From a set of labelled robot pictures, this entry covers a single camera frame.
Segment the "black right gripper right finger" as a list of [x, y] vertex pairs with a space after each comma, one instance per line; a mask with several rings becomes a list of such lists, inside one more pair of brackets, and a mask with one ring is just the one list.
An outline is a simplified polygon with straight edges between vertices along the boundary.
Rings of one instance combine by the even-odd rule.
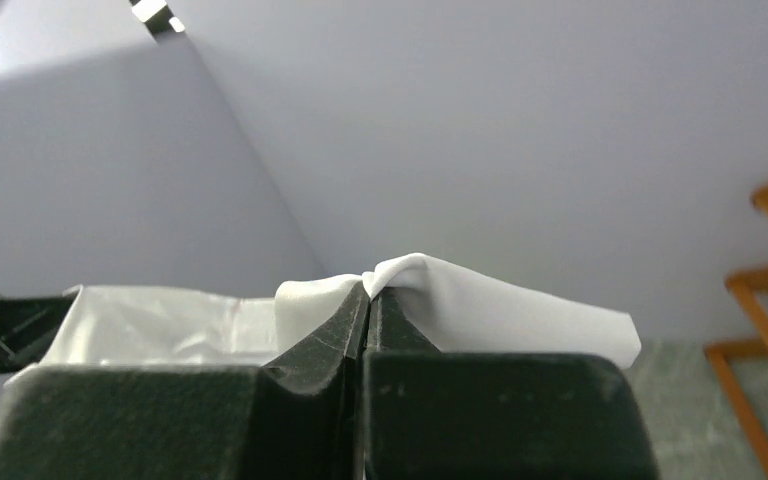
[[444, 353], [393, 289], [373, 302], [362, 367], [369, 479], [656, 479], [619, 368], [586, 354]]

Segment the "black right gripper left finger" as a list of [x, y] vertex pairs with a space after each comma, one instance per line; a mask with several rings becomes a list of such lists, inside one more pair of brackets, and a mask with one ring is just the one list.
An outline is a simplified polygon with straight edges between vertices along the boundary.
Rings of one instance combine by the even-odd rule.
[[0, 403], [0, 479], [353, 479], [370, 300], [263, 366], [50, 367]]

